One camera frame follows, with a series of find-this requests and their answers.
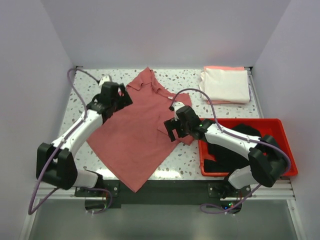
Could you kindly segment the pink polo shirt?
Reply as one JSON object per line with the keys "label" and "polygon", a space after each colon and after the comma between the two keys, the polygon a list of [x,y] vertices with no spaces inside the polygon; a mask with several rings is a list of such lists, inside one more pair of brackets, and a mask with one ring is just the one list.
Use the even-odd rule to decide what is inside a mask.
{"label": "pink polo shirt", "polygon": [[87,139],[100,161],[130,190],[137,192],[179,143],[190,145],[191,136],[171,141],[164,122],[174,94],[166,90],[149,67],[126,86],[132,104],[115,112]]}

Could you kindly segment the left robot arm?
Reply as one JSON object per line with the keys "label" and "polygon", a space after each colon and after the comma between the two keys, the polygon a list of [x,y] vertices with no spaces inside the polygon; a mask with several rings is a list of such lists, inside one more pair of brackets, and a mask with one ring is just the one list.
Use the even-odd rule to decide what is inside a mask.
{"label": "left robot arm", "polygon": [[99,196],[104,190],[102,175],[78,169],[74,157],[95,130],[132,103],[124,84],[103,83],[100,93],[84,106],[80,118],[64,134],[38,147],[36,178],[59,189],[85,188],[92,196]]}

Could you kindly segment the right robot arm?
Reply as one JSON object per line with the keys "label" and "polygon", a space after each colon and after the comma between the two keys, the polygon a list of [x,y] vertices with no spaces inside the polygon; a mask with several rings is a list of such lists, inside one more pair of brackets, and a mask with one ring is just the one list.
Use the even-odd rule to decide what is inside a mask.
{"label": "right robot arm", "polygon": [[235,196],[241,188],[259,184],[271,188],[291,168],[288,155],[271,135],[264,137],[240,133],[219,124],[217,119],[200,119],[192,107],[176,102],[169,107],[174,117],[164,126],[170,140],[191,136],[195,140],[228,149],[247,161],[231,172],[223,183],[223,192]]}

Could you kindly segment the folded white t shirt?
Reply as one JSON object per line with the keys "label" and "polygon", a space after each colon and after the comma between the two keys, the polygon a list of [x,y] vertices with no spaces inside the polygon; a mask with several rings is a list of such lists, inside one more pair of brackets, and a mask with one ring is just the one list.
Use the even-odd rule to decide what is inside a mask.
{"label": "folded white t shirt", "polygon": [[247,104],[251,100],[246,70],[206,68],[200,79],[199,88],[211,101]]}

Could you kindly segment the black clothes in bin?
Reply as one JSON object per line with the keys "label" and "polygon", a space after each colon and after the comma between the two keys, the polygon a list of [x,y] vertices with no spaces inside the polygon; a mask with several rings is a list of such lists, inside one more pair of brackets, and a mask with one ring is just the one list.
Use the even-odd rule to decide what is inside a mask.
{"label": "black clothes in bin", "polygon": [[249,165],[248,160],[242,155],[223,146],[199,141],[201,146],[201,159],[205,176],[233,172]]}

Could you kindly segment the folded light pink shirt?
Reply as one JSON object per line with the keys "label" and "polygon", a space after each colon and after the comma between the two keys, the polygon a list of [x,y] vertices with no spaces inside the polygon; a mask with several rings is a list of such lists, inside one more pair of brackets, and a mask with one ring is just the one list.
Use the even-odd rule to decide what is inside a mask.
{"label": "folded light pink shirt", "polygon": [[214,70],[223,70],[223,71],[244,71],[245,68],[243,66],[238,66],[238,67],[231,67],[231,66],[205,66],[203,68],[203,71],[206,72],[207,69],[214,69]]}

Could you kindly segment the red plastic bin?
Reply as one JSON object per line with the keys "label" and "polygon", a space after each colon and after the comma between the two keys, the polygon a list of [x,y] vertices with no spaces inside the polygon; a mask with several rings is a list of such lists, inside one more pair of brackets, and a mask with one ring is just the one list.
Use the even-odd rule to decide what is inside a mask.
{"label": "red plastic bin", "polygon": [[[226,127],[233,128],[239,124],[244,124],[258,130],[262,136],[271,135],[274,137],[276,142],[279,145],[287,156],[290,158],[291,167],[288,172],[284,174],[285,177],[293,177],[298,174],[298,168],[296,166],[294,156],[290,149],[289,142],[283,127],[282,122],[277,118],[219,118],[218,122]],[[206,177],[225,177],[228,175],[228,171],[225,168],[218,167],[213,172],[205,170],[205,160],[215,162],[215,156],[209,154],[208,144],[204,141],[198,141],[198,150],[199,150],[199,163],[200,163],[200,172],[203,176]]]}

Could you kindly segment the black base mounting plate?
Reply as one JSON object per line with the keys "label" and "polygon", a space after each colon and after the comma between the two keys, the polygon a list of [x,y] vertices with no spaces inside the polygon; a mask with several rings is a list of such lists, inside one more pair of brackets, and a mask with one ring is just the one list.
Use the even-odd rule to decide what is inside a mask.
{"label": "black base mounting plate", "polygon": [[124,205],[220,205],[222,199],[239,199],[251,192],[249,185],[241,189],[227,187],[224,180],[148,180],[133,192],[120,180],[104,180],[102,190],[77,187],[74,196],[84,198],[86,210],[104,206],[120,209]]}

